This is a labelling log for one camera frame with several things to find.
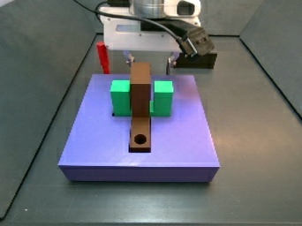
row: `green block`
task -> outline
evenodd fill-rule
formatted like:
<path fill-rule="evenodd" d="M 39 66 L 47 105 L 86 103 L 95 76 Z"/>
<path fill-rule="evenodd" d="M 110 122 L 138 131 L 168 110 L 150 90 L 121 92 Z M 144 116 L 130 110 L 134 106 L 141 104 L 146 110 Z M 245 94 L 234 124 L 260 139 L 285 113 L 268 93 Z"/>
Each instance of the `green block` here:
<path fill-rule="evenodd" d="M 156 102 L 150 101 L 150 116 L 156 116 Z"/>
<path fill-rule="evenodd" d="M 116 116 L 130 117 L 130 80 L 114 80 L 110 93 Z"/>
<path fill-rule="evenodd" d="M 170 117 L 174 99 L 173 81 L 156 81 L 154 116 Z"/>

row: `gray table surface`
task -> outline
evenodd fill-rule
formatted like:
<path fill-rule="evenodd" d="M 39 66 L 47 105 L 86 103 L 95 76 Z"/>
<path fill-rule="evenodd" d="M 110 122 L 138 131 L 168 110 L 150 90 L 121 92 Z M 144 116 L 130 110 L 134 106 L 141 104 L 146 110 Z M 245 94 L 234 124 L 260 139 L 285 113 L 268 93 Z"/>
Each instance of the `gray table surface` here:
<path fill-rule="evenodd" d="M 213 183 L 66 180 L 57 164 L 91 75 L 102 72 L 93 48 L 3 225 L 302 223 L 301 120 L 241 40 L 214 41 L 214 70 L 173 70 L 197 76 L 222 165 Z M 129 73 L 121 51 L 110 54 L 113 73 Z M 152 62 L 154 74 L 166 73 L 168 53 L 134 54 Z"/>

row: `purple box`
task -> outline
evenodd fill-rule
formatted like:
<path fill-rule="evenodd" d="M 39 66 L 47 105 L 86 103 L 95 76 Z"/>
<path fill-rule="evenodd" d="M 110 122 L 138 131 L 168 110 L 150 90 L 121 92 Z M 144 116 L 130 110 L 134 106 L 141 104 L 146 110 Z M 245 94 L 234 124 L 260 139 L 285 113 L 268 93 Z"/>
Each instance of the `purple box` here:
<path fill-rule="evenodd" d="M 111 82 L 129 75 L 94 75 L 59 167 L 69 180 L 210 182 L 220 169 L 194 76 L 174 81 L 172 117 L 152 119 L 152 153 L 129 153 L 132 117 L 113 117 Z"/>

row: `black cable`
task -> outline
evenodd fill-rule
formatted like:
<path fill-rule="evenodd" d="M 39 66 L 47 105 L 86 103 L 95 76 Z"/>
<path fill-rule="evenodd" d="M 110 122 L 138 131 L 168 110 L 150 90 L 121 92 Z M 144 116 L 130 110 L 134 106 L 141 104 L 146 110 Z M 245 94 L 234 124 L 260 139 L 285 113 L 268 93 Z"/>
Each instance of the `black cable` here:
<path fill-rule="evenodd" d="M 97 8 L 95 8 L 95 11 L 99 11 L 99 8 L 101 8 L 101 6 L 102 6 L 103 4 L 107 4 L 107 2 L 102 2 L 102 3 L 99 3 L 99 4 L 98 4 L 98 6 L 97 6 Z M 97 19 L 98 19 L 98 20 L 99 20 L 99 22 L 102 23 L 102 20 L 101 20 L 101 18 L 99 18 L 98 13 L 95 13 L 95 15 L 97 15 Z"/>
<path fill-rule="evenodd" d="M 157 23 L 152 19 L 141 18 L 141 17 L 137 17 L 137 16 L 130 17 L 130 16 L 124 16 L 124 15 L 116 15 L 116 14 L 111 14 L 111 13 L 107 13 L 107 12 L 102 12 L 99 10 L 91 10 L 89 7 L 86 7 L 77 0 L 74 0 L 74 2 L 77 4 L 79 4 L 85 9 L 87 9 L 89 11 L 91 11 L 93 13 L 95 13 L 97 15 L 102 15 L 102 16 L 109 17 L 109 18 L 120 18 L 120 19 L 138 20 L 138 21 L 146 22 L 149 24 L 153 24 L 153 25 L 161 27 L 174 37 L 174 39 L 177 40 L 177 43 L 180 43 L 182 41 L 182 38 L 180 36 L 177 36 L 177 34 L 168 27 L 165 27 L 164 25 L 161 25 L 160 23 Z"/>

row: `brown wooden block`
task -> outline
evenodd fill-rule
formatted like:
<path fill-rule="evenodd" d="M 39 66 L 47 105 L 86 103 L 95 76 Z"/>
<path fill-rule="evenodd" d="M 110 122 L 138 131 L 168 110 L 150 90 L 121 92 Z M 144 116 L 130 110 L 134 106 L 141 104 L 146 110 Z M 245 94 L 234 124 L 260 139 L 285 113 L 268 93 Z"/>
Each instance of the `brown wooden block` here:
<path fill-rule="evenodd" d="M 137 62 L 132 64 L 130 100 L 133 117 L 150 117 L 152 100 L 152 65 Z"/>
<path fill-rule="evenodd" d="M 133 117 L 129 152 L 152 152 L 152 118 Z"/>

